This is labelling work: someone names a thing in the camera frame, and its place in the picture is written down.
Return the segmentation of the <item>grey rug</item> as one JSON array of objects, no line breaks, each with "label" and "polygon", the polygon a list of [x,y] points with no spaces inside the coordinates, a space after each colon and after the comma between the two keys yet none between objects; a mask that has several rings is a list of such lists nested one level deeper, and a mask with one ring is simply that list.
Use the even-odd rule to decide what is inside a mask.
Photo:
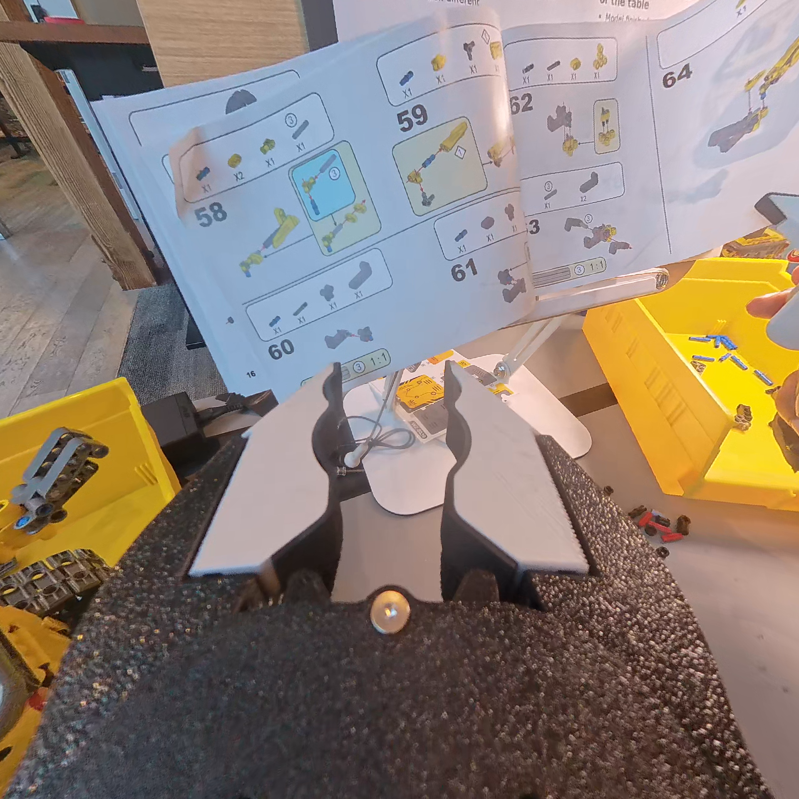
[{"label": "grey rug", "polygon": [[203,400],[233,391],[207,347],[186,347],[192,322],[174,283],[139,292],[118,370],[139,405],[181,392]]}]

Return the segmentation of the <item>wooden pillar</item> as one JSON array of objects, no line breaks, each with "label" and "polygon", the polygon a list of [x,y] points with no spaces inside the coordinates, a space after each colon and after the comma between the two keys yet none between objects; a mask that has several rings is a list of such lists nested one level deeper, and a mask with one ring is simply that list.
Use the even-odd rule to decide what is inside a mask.
[{"label": "wooden pillar", "polygon": [[124,290],[156,285],[153,257],[60,77],[1,44],[1,89]]}]

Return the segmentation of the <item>arched woven divider panel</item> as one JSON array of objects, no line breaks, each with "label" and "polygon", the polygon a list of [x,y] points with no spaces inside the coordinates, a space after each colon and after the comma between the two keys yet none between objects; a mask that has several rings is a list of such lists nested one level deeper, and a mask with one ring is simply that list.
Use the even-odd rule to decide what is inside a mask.
[{"label": "arched woven divider panel", "polygon": [[296,1],[138,1],[166,87],[274,65],[310,50]]}]

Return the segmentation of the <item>group of blue pegs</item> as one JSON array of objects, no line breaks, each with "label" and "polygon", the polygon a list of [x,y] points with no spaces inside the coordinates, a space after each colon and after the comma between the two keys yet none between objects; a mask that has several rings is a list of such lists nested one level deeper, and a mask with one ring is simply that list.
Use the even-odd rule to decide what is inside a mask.
[{"label": "group of blue pegs", "polygon": [[750,365],[738,354],[739,346],[729,336],[724,334],[690,335],[687,341],[691,345],[708,345],[715,351],[717,350],[715,355],[703,353],[691,353],[688,355],[690,365],[698,373],[703,373],[708,365],[727,362],[734,365],[738,370],[754,376],[769,390],[777,388],[776,383],[767,374]]}]

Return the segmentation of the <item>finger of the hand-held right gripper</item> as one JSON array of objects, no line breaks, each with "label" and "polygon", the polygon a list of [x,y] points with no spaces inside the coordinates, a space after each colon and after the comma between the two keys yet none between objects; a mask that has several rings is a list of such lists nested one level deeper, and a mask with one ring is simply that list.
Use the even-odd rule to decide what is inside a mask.
[{"label": "finger of the hand-held right gripper", "polygon": [[767,323],[766,335],[780,347],[799,347],[798,303],[786,303]]},{"label": "finger of the hand-held right gripper", "polygon": [[754,209],[768,226],[784,235],[793,249],[798,249],[798,195],[767,193],[754,203]]}]

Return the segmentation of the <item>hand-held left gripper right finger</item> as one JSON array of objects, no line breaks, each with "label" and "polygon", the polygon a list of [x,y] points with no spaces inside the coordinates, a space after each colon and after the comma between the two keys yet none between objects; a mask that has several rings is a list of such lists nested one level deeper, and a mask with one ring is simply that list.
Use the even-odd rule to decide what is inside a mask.
[{"label": "hand-held left gripper right finger", "polygon": [[460,585],[474,570],[498,585],[531,585],[534,574],[590,574],[573,507],[540,446],[551,439],[452,362],[444,405],[455,464],[444,493],[441,584]]}]

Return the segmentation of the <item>white metal book stand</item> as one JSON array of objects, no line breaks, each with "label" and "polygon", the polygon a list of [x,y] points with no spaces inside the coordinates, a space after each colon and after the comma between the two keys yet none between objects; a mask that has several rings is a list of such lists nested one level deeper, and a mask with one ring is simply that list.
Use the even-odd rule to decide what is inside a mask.
[{"label": "white metal book stand", "polygon": [[[532,314],[523,319],[529,328],[507,354],[470,361],[493,373],[514,392],[504,403],[536,432],[553,437],[571,457],[582,457],[591,449],[590,433],[525,363],[568,315],[659,293],[669,281],[669,271],[662,266],[539,294]],[[347,496],[371,491],[379,505],[398,515],[440,506],[446,475],[454,464],[444,437],[421,444],[396,414],[396,392],[407,368],[345,394],[346,417],[340,429],[344,453],[336,465],[361,464],[365,469],[365,474],[338,478]]]}]

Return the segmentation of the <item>pile of black red pegs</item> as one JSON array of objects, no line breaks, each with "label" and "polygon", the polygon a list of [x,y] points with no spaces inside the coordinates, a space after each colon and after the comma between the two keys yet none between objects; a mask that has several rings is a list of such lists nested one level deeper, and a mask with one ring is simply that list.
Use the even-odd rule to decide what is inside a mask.
[{"label": "pile of black red pegs", "polygon": [[690,535],[692,522],[684,514],[672,522],[664,514],[640,505],[628,511],[627,516],[648,537],[655,553],[662,559],[669,557],[671,544],[679,543]]}]

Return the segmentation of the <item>black power adapter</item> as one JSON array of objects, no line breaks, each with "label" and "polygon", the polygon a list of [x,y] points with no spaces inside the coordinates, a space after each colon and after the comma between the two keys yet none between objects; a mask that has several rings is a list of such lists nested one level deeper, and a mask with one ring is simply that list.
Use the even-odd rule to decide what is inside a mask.
[{"label": "black power adapter", "polygon": [[177,471],[185,471],[211,459],[226,434],[254,425],[277,406],[270,390],[253,395],[223,392],[199,405],[186,392],[179,392],[141,410],[167,461]]}]

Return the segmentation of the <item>yellow tracked toy robot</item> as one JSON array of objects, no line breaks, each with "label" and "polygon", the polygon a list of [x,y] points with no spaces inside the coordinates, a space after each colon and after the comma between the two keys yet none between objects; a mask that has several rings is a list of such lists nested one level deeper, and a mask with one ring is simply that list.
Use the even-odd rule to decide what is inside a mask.
[{"label": "yellow tracked toy robot", "polygon": [[60,427],[40,447],[22,482],[2,501],[2,790],[41,721],[77,618],[110,576],[90,549],[60,551],[17,568],[14,535],[25,541],[67,517],[65,504],[109,452],[87,434]]}]

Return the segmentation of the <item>white printed task poster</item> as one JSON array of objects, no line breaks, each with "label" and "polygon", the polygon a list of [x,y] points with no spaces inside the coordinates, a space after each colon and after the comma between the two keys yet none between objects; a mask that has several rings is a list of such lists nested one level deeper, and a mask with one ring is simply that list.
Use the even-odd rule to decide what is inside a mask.
[{"label": "white printed task poster", "polygon": [[445,10],[493,10],[503,27],[536,23],[663,19],[694,1],[334,1],[340,39],[358,37]]}]

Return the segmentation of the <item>yellow grey sticker sheet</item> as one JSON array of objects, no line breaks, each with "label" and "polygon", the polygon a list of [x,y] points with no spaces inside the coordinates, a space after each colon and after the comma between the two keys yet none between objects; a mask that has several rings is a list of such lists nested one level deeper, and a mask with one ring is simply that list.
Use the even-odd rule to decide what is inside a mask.
[{"label": "yellow grey sticker sheet", "polygon": [[421,444],[441,439],[447,429],[447,409],[444,405],[445,363],[454,362],[484,385],[492,394],[506,402],[514,392],[491,372],[465,359],[456,351],[445,351],[425,359],[404,371],[396,392],[395,410],[398,418],[413,432]]}]

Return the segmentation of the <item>black table wooden top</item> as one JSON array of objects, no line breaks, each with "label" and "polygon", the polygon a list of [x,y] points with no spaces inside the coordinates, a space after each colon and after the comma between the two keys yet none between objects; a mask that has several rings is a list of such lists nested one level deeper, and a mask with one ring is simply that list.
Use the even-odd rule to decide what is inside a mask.
[{"label": "black table wooden top", "polygon": [[[114,29],[122,38],[108,38],[103,34]],[[70,71],[74,79],[68,84],[68,91],[77,103],[79,96],[85,97],[86,111],[79,114],[84,122],[92,121],[95,130],[90,135],[94,145],[101,150],[108,142],[102,132],[96,115],[89,102],[98,102],[104,97],[130,97],[163,89],[164,85],[156,66],[156,59],[147,41],[143,28],[135,26],[86,25],[83,22],[32,22],[24,20],[2,21],[2,42],[20,45],[51,73]],[[135,222],[134,213],[140,213],[130,187],[122,175],[115,156],[105,159],[105,168],[117,184],[120,202],[125,201],[129,208],[131,225],[136,224],[139,233],[133,234],[154,280],[163,285],[170,278],[168,268],[156,265],[154,239],[145,222]]]}]

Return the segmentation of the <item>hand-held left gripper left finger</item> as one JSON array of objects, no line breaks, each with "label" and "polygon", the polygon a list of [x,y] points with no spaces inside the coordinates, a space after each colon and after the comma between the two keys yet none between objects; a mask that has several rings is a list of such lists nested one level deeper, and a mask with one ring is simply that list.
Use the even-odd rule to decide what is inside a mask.
[{"label": "hand-held left gripper left finger", "polygon": [[327,365],[245,434],[189,575],[334,577],[343,542],[334,486],[344,419],[341,365]]}]

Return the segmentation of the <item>white instruction booklet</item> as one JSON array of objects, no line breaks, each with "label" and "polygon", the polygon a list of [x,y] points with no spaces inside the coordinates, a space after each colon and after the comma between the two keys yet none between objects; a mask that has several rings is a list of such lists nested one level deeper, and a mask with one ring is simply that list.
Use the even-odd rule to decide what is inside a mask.
[{"label": "white instruction booklet", "polygon": [[94,111],[229,390],[355,385],[797,192],[797,2],[634,22],[374,2],[375,32]]}]

